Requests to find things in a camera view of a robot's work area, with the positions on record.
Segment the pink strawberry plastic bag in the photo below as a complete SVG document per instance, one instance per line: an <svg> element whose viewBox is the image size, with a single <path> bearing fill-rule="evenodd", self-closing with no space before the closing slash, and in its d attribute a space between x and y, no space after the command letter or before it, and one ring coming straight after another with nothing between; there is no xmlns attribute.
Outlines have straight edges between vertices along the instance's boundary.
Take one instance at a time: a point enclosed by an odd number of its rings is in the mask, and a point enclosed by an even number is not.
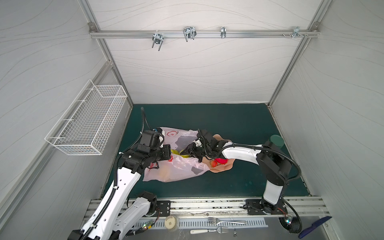
<svg viewBox="0 0 384 240"><path fill-rule="evenodd" d="M145 169L144 182L176 182L201 176L209 170L209 167L199 159L188 154L181 155L181 152L197 139L197 131L168 127L161 129L165 137L164 144L171 146L171 158L167 161L160 161L157 169L154 164Z"/></svg>

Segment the red dragon fruit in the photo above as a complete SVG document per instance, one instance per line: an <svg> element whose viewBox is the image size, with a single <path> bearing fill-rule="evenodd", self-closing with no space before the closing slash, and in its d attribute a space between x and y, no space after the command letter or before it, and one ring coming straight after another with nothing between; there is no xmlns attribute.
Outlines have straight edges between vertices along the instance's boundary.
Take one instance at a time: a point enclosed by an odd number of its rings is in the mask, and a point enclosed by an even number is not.
<svg viewBox="0 0 384 240"><path fill-rule="evenodd" d="M226 165L228 163L228 159L217 158L214 161L217 163L217 165Z"/></svg>

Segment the yellow lemon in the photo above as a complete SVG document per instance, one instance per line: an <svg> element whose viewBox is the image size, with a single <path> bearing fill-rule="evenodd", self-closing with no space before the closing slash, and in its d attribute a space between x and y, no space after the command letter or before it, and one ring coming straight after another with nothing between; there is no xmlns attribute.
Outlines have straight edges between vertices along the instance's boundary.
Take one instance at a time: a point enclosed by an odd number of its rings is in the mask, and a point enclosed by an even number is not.
<svg viewBox="0 0 384 240"><path fill-rule="evenodd" d="M174 154L174 155L181 156L183 158L189 158L190 157L190 155L188 155L188 154L180 154L177 150L172 150L171 149L171 153Z"/></svg>

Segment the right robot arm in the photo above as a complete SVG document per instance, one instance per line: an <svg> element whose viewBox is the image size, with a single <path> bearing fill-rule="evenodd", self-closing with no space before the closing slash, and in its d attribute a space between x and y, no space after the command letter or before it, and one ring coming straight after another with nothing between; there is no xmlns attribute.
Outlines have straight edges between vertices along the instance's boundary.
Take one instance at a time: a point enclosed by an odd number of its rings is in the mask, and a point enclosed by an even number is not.
<svg viewBox="0 0 384 240"><path fill-rule="evenodd" d="M206 130L198 130L197 138L180 152L202 160L236 159L258 165L265 175L266 188L259 210L271 215L283 202L283 191L287 185L302 175L300 166L284 154L275 144L267 141L263 145L235 144L229 140L217 140Z"/></svg>

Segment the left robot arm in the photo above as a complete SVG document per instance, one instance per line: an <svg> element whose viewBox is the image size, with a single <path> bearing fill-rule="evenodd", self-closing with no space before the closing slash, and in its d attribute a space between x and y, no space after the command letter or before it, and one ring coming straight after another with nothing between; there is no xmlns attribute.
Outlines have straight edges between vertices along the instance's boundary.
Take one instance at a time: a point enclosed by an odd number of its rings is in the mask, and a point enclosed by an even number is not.
<svg viewBox="0 0 384 240"><path fill-rule="evenodd" d="M123 213L121 209L131 190L149 167L171 159L171 147L164 143L160 128L152 129L146 113L142 113L142 129L138 139L119 153L114 163L114 180L96 211L79 230L73 230L70 240L122 240L145 215L156 211L157 196L143 192Z"/></svg>

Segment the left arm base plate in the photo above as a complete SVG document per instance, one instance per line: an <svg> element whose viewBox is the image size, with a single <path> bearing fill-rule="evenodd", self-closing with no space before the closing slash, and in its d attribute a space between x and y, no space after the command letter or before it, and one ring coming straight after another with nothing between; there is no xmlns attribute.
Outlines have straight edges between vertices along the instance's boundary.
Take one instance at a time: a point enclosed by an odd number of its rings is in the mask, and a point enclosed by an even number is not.
<svg viewBox="0 0 384 240"><path fill-rule="evenodd" d="M151 203L148 217L168 217L171 213L170 201L156 201Z"/></svg>

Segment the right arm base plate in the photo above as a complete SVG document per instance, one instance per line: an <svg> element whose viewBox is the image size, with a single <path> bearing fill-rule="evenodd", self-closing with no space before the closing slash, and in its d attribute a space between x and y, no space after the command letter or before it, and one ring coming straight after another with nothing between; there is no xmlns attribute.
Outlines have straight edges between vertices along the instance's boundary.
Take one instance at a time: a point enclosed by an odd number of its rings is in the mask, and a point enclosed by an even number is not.
<svg viewBox="0 0 384 240"><path fill-rule="evenodd" d="M288 214L286 204L279 199L276 205L267 202L264 199L247 199L242 207L248 215L283 215Z"/></svg>

